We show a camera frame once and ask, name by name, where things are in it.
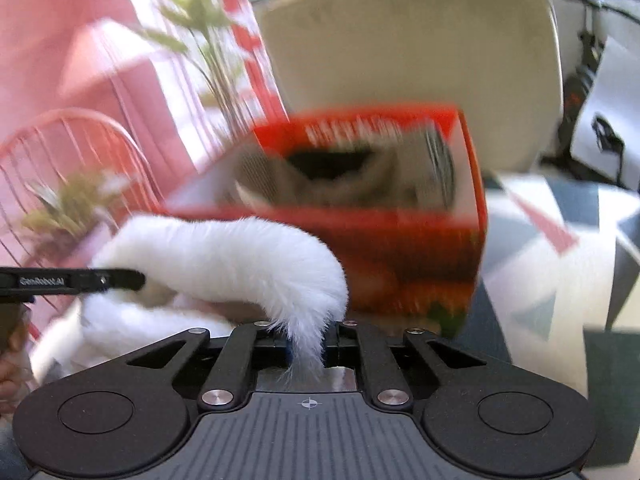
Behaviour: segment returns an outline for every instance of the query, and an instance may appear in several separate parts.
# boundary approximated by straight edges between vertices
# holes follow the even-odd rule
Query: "circular cover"
[[[422,424],[436,446],[473,471],[546,477],[582,465],[595,440],[593,416],[577,392],[549,381],[527,386],[445,386]]]
[[[14,434],[28,462],[60,476],[108,478],[137,471],[178,444],[188,425],[180,395],[114,375],[113,386],[71,376],[24,399]]]

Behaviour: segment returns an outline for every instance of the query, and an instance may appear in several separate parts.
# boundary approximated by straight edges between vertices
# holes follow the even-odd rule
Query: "metal screw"
[[[234,400],[234,394],[227,390],[209,390],[202,394],[202,402],[210,406],[224,406]]]
[[[383,390],[378,394],[378,400],[382,404],[399,406],[409,400],[409,395],[402,390]]]

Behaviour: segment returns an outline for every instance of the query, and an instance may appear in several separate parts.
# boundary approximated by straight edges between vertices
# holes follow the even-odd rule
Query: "pink chair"
[[[37,182],[55,190],[69,175],[84,168],[110,169],[132,180],[122,203],[113,211],[118,225],[134,211],[158,209],[159,194],[148,163],[120,124],[90,110],[52,110],[0,145],[0,266],[52,264],[36,254],[33,241],[20,229],[24,215],[42,206],[28,184]],[[110,230],[100,226],[55,264],[84,267],[110,236]],[[32,305],[32,337],[37,339],[69,303],[70,298],[39,298]]]

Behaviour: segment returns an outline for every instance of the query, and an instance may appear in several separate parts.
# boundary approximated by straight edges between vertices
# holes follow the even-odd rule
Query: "beige chair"
[[[291,112],[453,102],[502,171],[530,170],[561,117],[550,0],[270,0],[257,19]]]

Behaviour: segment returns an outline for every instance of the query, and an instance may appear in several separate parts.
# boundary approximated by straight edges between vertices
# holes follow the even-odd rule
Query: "table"
[[[489,228],[468,348],[593,403],[589,480],[640,478],[640,198],[537,175],[485,181]]]

